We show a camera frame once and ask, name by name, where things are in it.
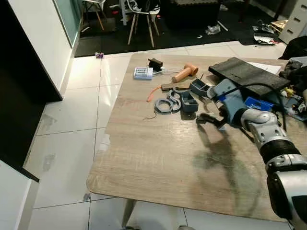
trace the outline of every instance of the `wooden table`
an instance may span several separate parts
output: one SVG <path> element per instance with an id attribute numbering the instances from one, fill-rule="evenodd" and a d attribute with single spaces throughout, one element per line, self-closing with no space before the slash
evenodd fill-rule
<path id="1" fill-rule="evenodd" d="M 226 57 L 194 57 L 134 54 L 114 105 L 106 133 L 111 145 L 100 152 L 90 171 L 87 186 L 93 193 L 127 198 L 123 225 L 135 200 L 206 210 L 216 213 L 282 221 L 271 208 L 265 165 L 257 148 L 238 129 L 224 132 L 211 124 L 197 127 L 195 116 L 181 112 L 154 115 L 154 102 L 165 98 L 158 90 L 148 103 L 149 92 L 171 82 L 173 75 L 156 75 L 152 81 L 134 80 L 135 67 L 148 65 L 148 58 L 164 67 L 183 68 L 186 62 L 199 67 L 198 77 L 215 83 L 210 65 Z M 280 65 L 285 60 L 244 60 Z M 200 112 L 218 114 L 209 100 L 199 102 Z M 288 118 L 288 135 L 301 153 L 307 152 L 303 123 Z"/>

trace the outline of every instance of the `plastic bag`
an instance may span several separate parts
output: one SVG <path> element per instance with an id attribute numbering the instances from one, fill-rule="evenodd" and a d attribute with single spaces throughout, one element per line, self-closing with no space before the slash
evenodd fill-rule
<path id="1" fill-rule="evenodd" d="M 215 25 L 215 26 L 209 26 L 208 25 L 208 29 L 206 30 L 206 34 L 207 35 L 215 35 L 217 33 L 219 33 L 221 31 L 221 27 L 219 24 Z"/>

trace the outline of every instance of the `white tile floor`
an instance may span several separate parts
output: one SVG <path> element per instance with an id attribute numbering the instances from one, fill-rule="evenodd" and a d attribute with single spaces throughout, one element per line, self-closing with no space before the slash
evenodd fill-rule
<path id="1" fill-rule="evenodd" d="M 223 42 L 200 46 L 141 51 L 176 55 L 277 59 L 285 49 Z M 91 194 L 85 181 L 95 149 L 103 138 L 124 73 L 133 53 L 75 58 L 62 102 L 46 106 L 27 166 L 41 181 L 29 230 L 119 230 L 125 200 Z M 37 167 L 37 157 L 43 165 Z M 143 230 L 288 230 L 285 223 L 236 218 L 179 207 L 138 202 L 129 225 Z"/>

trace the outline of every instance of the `black cabinet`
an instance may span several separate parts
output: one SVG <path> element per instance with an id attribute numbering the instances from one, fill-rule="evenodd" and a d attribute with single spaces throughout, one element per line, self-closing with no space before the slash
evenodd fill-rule
<path id="1" fill-rule="evenodd" d="M 7 0 L 0 9 L 0 160 L 37 180 L 23 164 L 46 102 L 62 97 Z"/>

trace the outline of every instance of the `white wall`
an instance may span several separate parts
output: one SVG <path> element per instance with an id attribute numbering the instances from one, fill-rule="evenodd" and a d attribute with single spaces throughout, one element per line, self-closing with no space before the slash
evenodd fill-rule
<path id="1" fill-rule="evenodd" d="M 50 78 L 60 90 L 71 47 L 52 0 L 9 0 L 9 3 Z"/>
<path id="2" fill-rule="evenodd" d="M 18 229 L 31 180 L 0 161 L 0 184 L 0 230 Z"/>

